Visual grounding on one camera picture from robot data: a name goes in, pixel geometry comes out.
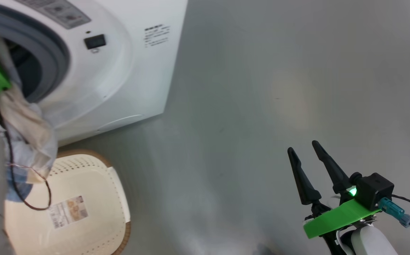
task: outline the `gray floor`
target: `gray floor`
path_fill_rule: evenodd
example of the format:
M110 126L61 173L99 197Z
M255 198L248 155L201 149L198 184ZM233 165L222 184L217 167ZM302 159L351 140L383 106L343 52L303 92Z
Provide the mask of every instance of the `gray floor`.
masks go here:
M126 255L326 254L301 229L286 154L325 202L313 139L410 197L410 1L190 0L166 112L63 149L118 170ZM410 228L377 226L410 254Z

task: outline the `cloth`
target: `cloth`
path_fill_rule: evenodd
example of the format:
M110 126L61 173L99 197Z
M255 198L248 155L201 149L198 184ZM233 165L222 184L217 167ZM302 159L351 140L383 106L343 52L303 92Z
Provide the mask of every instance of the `cloth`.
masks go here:
M0 37L0 64L7 72L12 87L0 92L0 112L6 123L11 138L14 163L35 169L41 176L47 178L57 156L58 144L56 133L52 126L43 119L40 107L28 103L21 92L21 79L16 71L10 52L2 37ZM32 184L43 183L30 168L13 166L17 188L26 198L32 190ZM9 182L8 200L20 201L11 183L10 167L7 168Z

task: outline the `washing machine door opening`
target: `washing machine door opening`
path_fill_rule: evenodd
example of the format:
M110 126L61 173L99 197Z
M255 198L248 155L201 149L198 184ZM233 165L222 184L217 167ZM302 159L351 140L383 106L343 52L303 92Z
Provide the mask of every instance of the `washing machine door opening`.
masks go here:
M0 36L6 39L28 102L40 102L59 86L69 66L69 52L55 32L0 5Z

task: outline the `cream plastic basket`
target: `cream plastic basket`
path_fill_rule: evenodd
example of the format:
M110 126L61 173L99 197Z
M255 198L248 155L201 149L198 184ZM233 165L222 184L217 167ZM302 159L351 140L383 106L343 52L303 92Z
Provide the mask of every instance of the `cream plastic basket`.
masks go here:
M110 163L93 151L60 153L47 179L50 209L5 202L6 232L16 254L121 254L131 233L130 213ZM26 199L36 207L46 206L47 200L45 184L34 185Z

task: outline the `washing machine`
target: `washing machine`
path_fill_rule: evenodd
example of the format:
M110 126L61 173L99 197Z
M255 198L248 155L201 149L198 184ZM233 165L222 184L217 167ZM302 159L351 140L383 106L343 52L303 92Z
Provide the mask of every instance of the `washing machine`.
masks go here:
M186 5L0 0L0 36L65 145L163 113Z

